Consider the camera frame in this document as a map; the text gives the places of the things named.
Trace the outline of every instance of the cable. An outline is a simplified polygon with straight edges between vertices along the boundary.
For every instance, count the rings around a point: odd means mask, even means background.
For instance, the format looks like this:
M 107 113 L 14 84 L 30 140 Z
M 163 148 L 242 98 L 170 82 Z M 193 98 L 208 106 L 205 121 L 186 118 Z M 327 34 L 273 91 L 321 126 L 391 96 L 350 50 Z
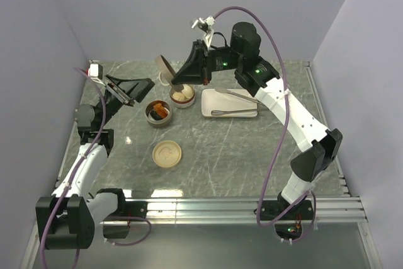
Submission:
M 141 239 L 138 239 L 137 241 L 134 241 L 132 243 L 117 243 L 117 242 L 114 242 L 114 241 L 112 241 L 110 239 L 106 240 L 108 243 L 111 243 L 112 245 L 115 245 L 115 246 L 127 247 L 127 246 L 134 246 L 136 244 L 139 244 L 139 243 L 141 243 L 142 241 L 144 241 L 145 239 L 148 238 L 148 236 L 150 235 L 151 230 L 152 230 L 151 222 L 149 220 L 145 219 L 145 218 L 142 218 L 142 217 L 112 217 L 112 219 L 142 220 L 143 222 L 146 222 L 149 225 L 149 230 L 147 231 L 147 234 L 145 236 L 143 236 Z
M 224 36 L 223 33 L 221 33 L 220 31 L 215 31 L 215 32 L 213 33 L 213 36 L 214 36 L 214 35 L 218 35 L 218 36 L 221 36 L 222 38 L 224 38 L 224 46 L 225 46 L 225 47 L 228 47 L 227 39 L 226 39 L 226 37 Z
M 101 126 L 99 128 L 99 131 L 96 134 L 95 139 L 93 140 L 91 145 L 87 148 L 87 150 L 84 153 L 84 155 L 82 155 L 81 158 L 78 160 L 78 162 L 75 165 L 75 167 L 73 168 L 73 170 L 71 172 L 71 175 L 70 175 L 70 178 L 67 181 L 67 184 L 66 184 L 65 188 L 64 188 L 61 196 L 57 200 L 57 203 L 56 203 L 55 207 L 53 208 L 52 212 L 50 213 L 48 221 L 46 222 L 45 229 L 43 230 L 43 235 L 42 235 L 42 238 L 41 238 L 41 241 L 40 241 L 40 260 L 41 260 L 41 263 L 42 263 L 42 268 L 44 268 L 44 269 L 48 268 L 48 266 L 46 264 L 46 258 L 45 258 L 45 243 L 46 243 L 46 237 L 47 237 L 47 235 L 49 233 L 50 225 L 51 225 L 54 217 L 56 216 L 57 210 L 59 209 L 63 199 L 65 198 L 65 196 L 67 195 L 67 192 L 70 189 L 69 186 L 72 183 L 72 181 L 74 180 L 74 177 L 75 177 L 75 175 L 77 173 L 77 170 L 79 169 L 79 167 L 82 164 L 82 162 L 87 158 L 88 154 L 91 152 L 91 149 L 97 143 L 99 137 L 101 137 L 101 133 L 102 133 L 103 127 L 105 126 L 105 120 L 106 120 L 106 105 L 105 105 L 105 100 L 103 98 L 101 90 L 97 87 L 95 82 L 83 70 L 81 70 L 81 69 L 79 69 L 77 67 L 75 67 L 74 69 L 77 72 L 79 72 L 80 74 L 82 74 L 85 78 L 87 78 L 87 80 L 89 80 L 89 82 L 94 86 L 96 92 L 99 94 L 99 98 L 100 98 L 101 104 L 102 104 L 102 122 L 101 122 Z M 76 265 L 77 265 L 78 257 L 79 257 L 79 249 L 77 249 L 77 251 L 76 251 L 76 257 L 74 258 L 73 268 L 75 268 Z
M 273 46 L 273 48 L 274 48 L 274 50 L 276 52 L 277 58 L 280 61 L 281 73 L 283 74 L 283 89 L 284 89 L 284 91 L 286 91 L 288 89 L 288 80 L 287 80 L 287 73 L 285 71 L 284 62 L 283 62 L 283 59 L 281 58 L 280 52 L 278 51 L 277 45 L 276 45 L 275 41 L 273 40 L 273 37 L 270 35 L 270 32 L 268 31 L 268 29 L 265 27 L 265 25 L 262 23 L 262 21 L 260 21 L 260 19 L 255 14 L 253 14 L 250 10 L 248 10 L 246 8 L 242 8 L 240 6 L 229 6 L 227 8 L 224 8 L 221 11 L 219 11 L 217 14 L 215 14 L 213 16 L 213 18 L 217 19 L 224 12 L 231 11 L 231 10 L 243 11 L 243 12 L 249 14 L 253 19 L 255 19 L 257 23 L 259 23 L 259 25 L 261 26 L 261 28 L 263 29 L 263 31 L 265 32 L 265 34 L 269 38 L 269 40 L 270 40 L 270 42 L 271 42 L 271 44 L 272 44 L 272 46 Z M 269 168 L 267 170 L 266 176 L 265 176 L 264 181 L 263 181 L 263 186 L 262 186 L 262 190 L 261 190 L 260 197 L 259 197 L 259 202 L 258 202 L 258 209 L 256 211 L 256 222 L 258 223 L 258 226 L 260 226 L 260 227 L 268 227 L 268 226 L 273 225 L 276 221 L 281 219 L 281 217 L 283 217 L 283 215 L 285 215 L 293 206 L 295 206 L 302 199 L 304 199 L 309 193 L 309 191 L 305 192 L 300 198 L 296 199 L 296 201 L 294 201 L 290 206 L 288 206 L 274 220 L 271 220 L 268 223 L 262 223 L 260 221 L 260 213 L 261 213 L 261 210 L 262 210 L 264 194 L 266 193 L 266 189 L 267 189 L 267 186 L 268 186 L 268 183 L 269 183 L 270 174 L 271 174 L 271 171 L 273 170 L 273 166 L 276 163 L 277 156 L 278 156 L 278 153 L 280 152 L 281 146 L 283 145 L 285 135 L 287 134 L 288 123 L 290 122 L 290 102 L 289 102 L 287 94 L 284 95 L 284 99 L 285 99 L 285 121 L 284 121 L 284 126 L 283 126 L 283 130 L 281 132 L 281 135 L 280 135 L 280 139 L 279 139 L 279 141 L 277 143 L 277 147 L 276 147 L 275 152 L 273 154 L 273 157 L 271 158 L 271 161 L 270 161 Z M 314 208 L 315 208 L 315 212 L 316 212 L 316 197 L 315 197 L 315 194 L 313 192 L 311 192 L 311 194 L 312 194 L 312 196 L 314 198 Z M 315 215 L 312 218 L 309 230 L 307 232 L 305 232 L 301 236 L 301 238 L 305 237 L 306 234 L 312 229 L 311 226 L 313 226 L 314 221 L 315 221 Z

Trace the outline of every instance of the white plate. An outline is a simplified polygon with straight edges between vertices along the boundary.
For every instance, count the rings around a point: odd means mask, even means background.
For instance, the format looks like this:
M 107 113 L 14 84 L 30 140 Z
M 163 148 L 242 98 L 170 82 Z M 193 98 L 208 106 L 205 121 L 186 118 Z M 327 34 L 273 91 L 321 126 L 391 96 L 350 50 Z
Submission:
M 252 98 L 246 89 L 230 89 L 238 94 Z M 205 89 L 201 93 L 201 114 L 208 118 L 253 118 L 258 115 L 258 105 L 254 102 L 243 100 L 231 94 L 222 94 L 215 89 Z M 251 110 L 247 113 L 231 113 L 222 116 L 212 116 L 212 110 Z

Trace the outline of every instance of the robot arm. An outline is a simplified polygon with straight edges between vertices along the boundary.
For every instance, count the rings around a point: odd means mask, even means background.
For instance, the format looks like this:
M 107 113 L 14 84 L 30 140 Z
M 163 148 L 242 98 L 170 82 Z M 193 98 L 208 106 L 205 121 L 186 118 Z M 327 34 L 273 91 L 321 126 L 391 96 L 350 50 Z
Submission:
M 98 64 L 90 65 L 88 75 L 105 87 L 106 122 L 123 105 L 134 106 L 135 101 L 141 102 L 154 86 L 150 79 L 126 80 L 106 75 L 105 81 L 103 81 L 102 67 Z M 86 249 L 92 243 L 95 227 L 101 221 L 110 214 L 124 212 L 125 196 L 122 189 L 102 189 L 94 199 L 86 200 L 94 179 L 106 164 L 113 147 L 113 129 L 102 131 L 99 141 L 95 143 L 91 152 L 78 167 L 73 181 L 68 183 L 76 164 L 82 159 L 82 155 L 96 137 L 102 115 L 101 102 L 95 106 L 82 104 L 76 109 L 74 119 L 77 122 L 81 140 L 79 154 L 60 186 L 50 197 L 42 197 L 37 202 L 38 231 L 42 240 L 45 225 L 56 202 L 62 196 L 65 187 L 69 188 L 47 234 L 45 243 L 47 249 Z
M 207 20 L 194 27 L 203 30 L 205 37 L 212 32 Z M 330 131 L 316 120 L 289 90 L 283 91 L 283 80 L 277 70 L 259 56 L 260 43 L 261 38 L 254 25 L 246 22 L 233 26 L 230 46 L 211 49 L 204 41 L 197 40 L 172 83 L 207 85 L 212 72 L 235 69 L 238 83 L 266 105 L 282 124 L 286 116 L 284 97 L 288 95 L 288 131 L 301 154 L 291 161 L 292 175 L 278 196 L 283 210 L 305 193 L 317 175 L 334 160 L 343 136 L 338 129 Z

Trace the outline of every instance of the white wall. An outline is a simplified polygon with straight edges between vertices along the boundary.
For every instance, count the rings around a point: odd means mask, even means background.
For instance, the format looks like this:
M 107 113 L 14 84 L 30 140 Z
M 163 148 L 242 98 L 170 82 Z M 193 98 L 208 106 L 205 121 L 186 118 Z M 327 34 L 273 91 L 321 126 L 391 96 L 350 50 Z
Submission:
M 55 184 L 86 58 L 55 0 L 0 0 L 0 260 L 19 268 Z
M 190 29 L 190 20 L 238 5 L 261 17 L 283 58 L 312 60 L 344 0 L 58 1 L 90 59 L 153 60 L 158 54 L 186 59 L 191 42 L 200 37 Z M 240 20 L 248 17 L 226 13 L 215 29 L 229 35 Z M 271 46 L 263 40 L 263 55 L 272 55 Z
M 403 0 L 346 0 L 313 72 L 384 268 L 403 268 Z

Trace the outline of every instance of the beige lid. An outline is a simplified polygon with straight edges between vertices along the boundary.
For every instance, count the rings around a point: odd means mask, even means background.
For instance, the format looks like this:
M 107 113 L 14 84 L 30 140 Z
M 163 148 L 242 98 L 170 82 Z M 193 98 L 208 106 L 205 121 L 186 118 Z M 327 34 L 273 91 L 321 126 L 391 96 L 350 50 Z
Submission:
M 162 168 L 170 168 L 177 165 L 181 158 L 181 147 L 174 141 L 162 141 L 152 151 L 152 159 Z

